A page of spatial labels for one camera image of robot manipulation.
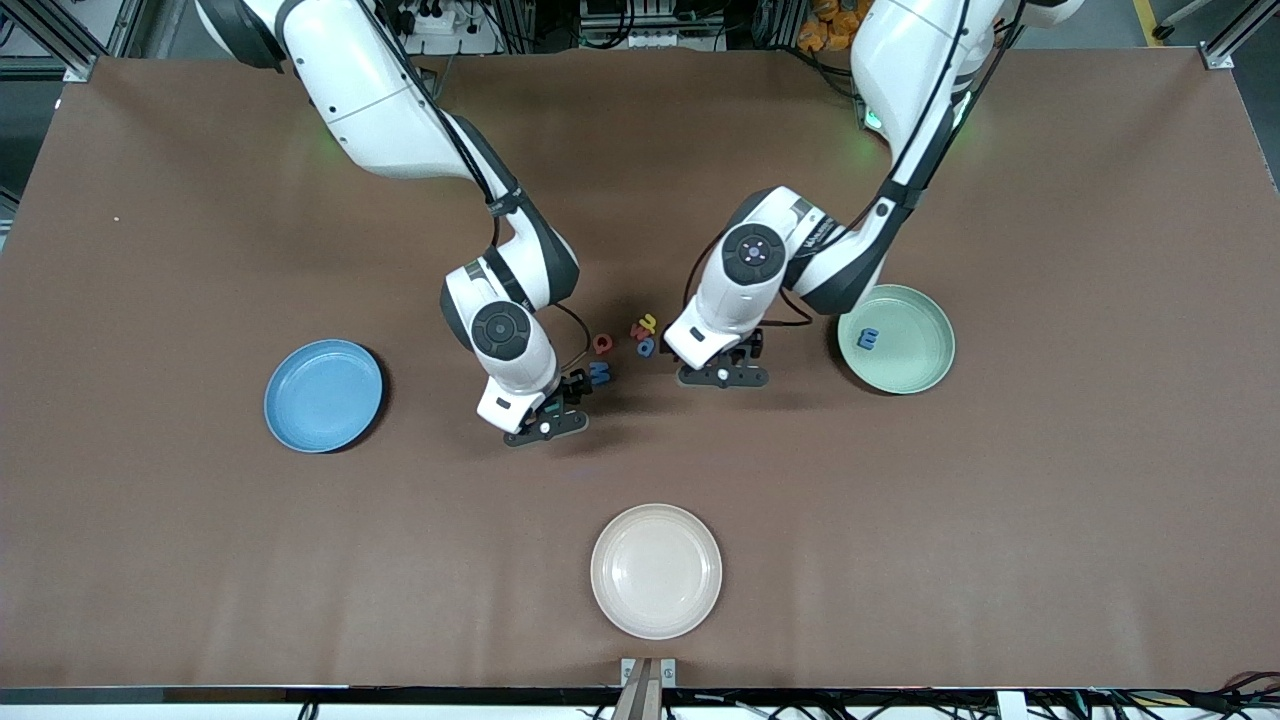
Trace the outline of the green plate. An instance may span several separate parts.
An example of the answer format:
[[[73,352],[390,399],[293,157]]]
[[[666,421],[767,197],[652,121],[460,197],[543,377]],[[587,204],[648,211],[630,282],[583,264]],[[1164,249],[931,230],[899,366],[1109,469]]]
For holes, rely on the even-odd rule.
[[[876,348],[858,347],[863,328],[879,332]],[[937,386],[955,354],[954,327],[942,307],[902,284],[878,284],[836,324],[838,351],[869,387],[891,395],[916,395]]]

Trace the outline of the blue plate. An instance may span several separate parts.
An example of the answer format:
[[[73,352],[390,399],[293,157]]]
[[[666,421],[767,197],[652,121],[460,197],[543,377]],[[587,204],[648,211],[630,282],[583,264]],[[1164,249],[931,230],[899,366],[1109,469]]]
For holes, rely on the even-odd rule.
[[[376,356],[348,340],[317,340],[289,354],[264,392],[271,436],[301,454],[334,454],[372,428],[387,398]]]

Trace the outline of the cream plate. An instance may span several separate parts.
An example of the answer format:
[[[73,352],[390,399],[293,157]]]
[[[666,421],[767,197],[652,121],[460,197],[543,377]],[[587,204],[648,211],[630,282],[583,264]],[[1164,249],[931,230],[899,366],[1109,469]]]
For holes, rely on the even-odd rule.
[[[591,552],[598,606],[614,626],[643,641],[671,641],[700,626],[723,579],[724,561],[709,527],[669,503],[621,512]]]

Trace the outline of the white power strip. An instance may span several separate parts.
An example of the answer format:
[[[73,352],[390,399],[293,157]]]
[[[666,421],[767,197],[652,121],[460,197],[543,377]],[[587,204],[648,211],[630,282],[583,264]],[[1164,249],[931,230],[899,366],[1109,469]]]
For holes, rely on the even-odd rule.
[[[398,0],[396,28],[411,55],[490,55],[506,49],[484,0]]]
[[[634,29],[628,33],[623,47],[628,50],[685,47],[703,53],[722,53],[724,36],[718,28]]]

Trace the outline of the orange packets pile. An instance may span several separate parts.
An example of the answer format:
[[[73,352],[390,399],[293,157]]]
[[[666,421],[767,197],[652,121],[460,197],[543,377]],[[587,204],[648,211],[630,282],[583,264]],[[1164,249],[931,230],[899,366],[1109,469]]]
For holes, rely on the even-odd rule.
[[[872,3],[873,0],[808,0],[795,46],[803,53],[849,49]]]

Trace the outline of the wooden post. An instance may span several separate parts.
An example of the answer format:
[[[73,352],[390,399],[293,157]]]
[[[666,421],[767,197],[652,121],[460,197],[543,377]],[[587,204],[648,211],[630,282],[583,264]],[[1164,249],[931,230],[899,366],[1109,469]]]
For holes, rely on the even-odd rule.
[[[641,662],[622,685],[609,720],[664,720],[663,687],[652,659]]]

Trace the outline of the black table edge rail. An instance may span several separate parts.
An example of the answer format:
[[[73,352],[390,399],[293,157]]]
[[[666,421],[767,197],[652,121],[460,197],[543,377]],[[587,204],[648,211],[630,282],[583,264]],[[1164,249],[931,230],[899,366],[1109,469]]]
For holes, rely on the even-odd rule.
[[[1267,691],[1245,691],[1235,682],[1215,691],[1121,691],[1119,688],[1025,688],[1034,720],[1052,720],[1050,708],[1062,708],[1061,720],[1085,720],[1085,712],[1134,710],[1152,717],[1158,711],[1194,710],[1234,717],[1253,717],[1262,711],[1280,711],[1280,673],[1263,673],[1275,680]],[[287,703],[325,705],[479,705],[479,706],[584,706],[588,711],[612,706],[621,697],[618,687],[448,687],[448,685],[90,685],[70,688],[5,688],[0,705],[151,705],[151,703]],[[992,717],[997,692],[991,688],[687,688],[663,692],[666,707],[699,705],[751,706],[806,705],[818,708],[870,706],[874,716],[890,710],[923,707],[961,720]]]

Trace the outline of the aluminium frame profile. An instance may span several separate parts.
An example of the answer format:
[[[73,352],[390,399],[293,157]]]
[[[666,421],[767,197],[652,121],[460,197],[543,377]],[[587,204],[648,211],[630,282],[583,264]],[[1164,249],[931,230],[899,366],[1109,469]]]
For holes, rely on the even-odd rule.
[[[59,0],[0,0],[0,82],[86,82],[106,54]]]
[[[1231,69],[1238,51],[1265,23],[1280,15],[1280,0],[1248,0],[1244,8],[1212,38],[1198,44],[1206,70]]]

